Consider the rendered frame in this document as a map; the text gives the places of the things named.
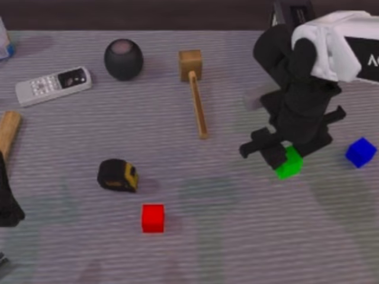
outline green cube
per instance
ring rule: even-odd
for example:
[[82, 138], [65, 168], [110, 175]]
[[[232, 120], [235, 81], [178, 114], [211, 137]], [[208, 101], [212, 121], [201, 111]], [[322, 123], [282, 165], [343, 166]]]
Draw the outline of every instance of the green cube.
[[279, 179], [287, 179], [300, 173], [303, 167], [303, 158], [293, 146], [286, 149], [287, 161], [275, 170]]

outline white remote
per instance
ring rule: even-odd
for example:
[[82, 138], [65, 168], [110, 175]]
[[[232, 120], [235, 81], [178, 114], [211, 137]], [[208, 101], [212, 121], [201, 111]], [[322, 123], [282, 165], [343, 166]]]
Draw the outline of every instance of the white remote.
[[20, 105], [28, 107], [84, 91], [91, 86], [91, 75], [85, 67], [81, 66], [17, 83], [16, 94]]

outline wooden hammer handle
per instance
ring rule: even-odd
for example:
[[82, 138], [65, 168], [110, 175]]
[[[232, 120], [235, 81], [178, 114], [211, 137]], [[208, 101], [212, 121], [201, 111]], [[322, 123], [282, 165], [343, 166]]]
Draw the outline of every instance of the wooden hammer handle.
[[197, 77], [194, 71], [188, 73], [189, 82], [191, 84], [192, 98], [194, 100], [195, 115], [197, 120], [197, 127], [199, 130], [200, 139], [208, 138], [207, 124], [205, 123], [203, 105], [201, 103], [199, 89], [197, 87]]
[[15, 111], [6, 111], [0, 121], [0, 151], [7, 162], [12, 143], [21, 124], [21, 115]]

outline red cube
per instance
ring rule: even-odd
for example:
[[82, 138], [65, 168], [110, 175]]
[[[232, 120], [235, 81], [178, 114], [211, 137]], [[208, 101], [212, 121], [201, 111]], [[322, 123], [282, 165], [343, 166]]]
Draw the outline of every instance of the red cube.
[[163, 204], [142, 205], [142, 231], [163, 233], [165, 228], [165, 207]]

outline gray table surface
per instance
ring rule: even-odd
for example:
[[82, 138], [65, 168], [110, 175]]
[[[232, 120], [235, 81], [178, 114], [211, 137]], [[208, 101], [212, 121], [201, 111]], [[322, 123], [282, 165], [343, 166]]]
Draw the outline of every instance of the gray table surface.
[[[0, 63], [0, 111], [23, 118], [9, 161], [27, 219], [0, 229], [12, 260], [2, 284], [379, 283], [378, 160], [344, 158], [365, 136], [378, 144], [379, 86], [341, 84], [345, 120], [333, 144], [280, 181], [259, 154], [238, 147], [267, 126], [248, 111], [267, 75], [252, 58], [257, 31], [12, 32], [17, 55]], [[115, 38], [142, 48], [143, 73], [117, 82], [103, 64]], [[199, 140], [179, 50], [201, 49], [200, 90], [210, 138]], [[91, 90], [20, 108], [17, 82], [84, 65]], [[135, 164], [139, 193], [96, 181], [109, 158]], [[166, 207], [166, 233], [142, 234], [140, 208]]]

